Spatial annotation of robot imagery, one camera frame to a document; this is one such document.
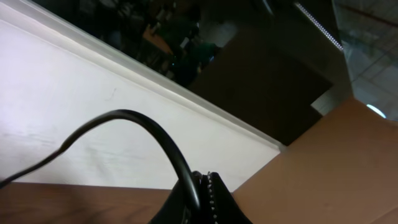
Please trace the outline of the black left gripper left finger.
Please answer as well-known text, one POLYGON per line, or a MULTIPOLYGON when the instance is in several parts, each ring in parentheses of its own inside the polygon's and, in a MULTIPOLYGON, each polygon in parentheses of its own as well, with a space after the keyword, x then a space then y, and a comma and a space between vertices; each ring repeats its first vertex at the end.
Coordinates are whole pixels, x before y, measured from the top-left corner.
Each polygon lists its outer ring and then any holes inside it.
POLYGON ((149 224, 200 224, 202 211, 193 212, 186 205, 183 188, 177 182, 161 209, 149 224))

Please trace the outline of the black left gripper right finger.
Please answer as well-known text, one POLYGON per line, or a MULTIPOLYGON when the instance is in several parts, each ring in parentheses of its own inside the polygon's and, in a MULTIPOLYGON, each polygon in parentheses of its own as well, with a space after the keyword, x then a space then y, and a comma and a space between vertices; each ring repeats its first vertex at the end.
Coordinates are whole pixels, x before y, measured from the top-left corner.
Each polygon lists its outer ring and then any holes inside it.
POLYGON ((201 223, 252 224, 234 200, 220 175, 209 172, 200 181, 201 223))

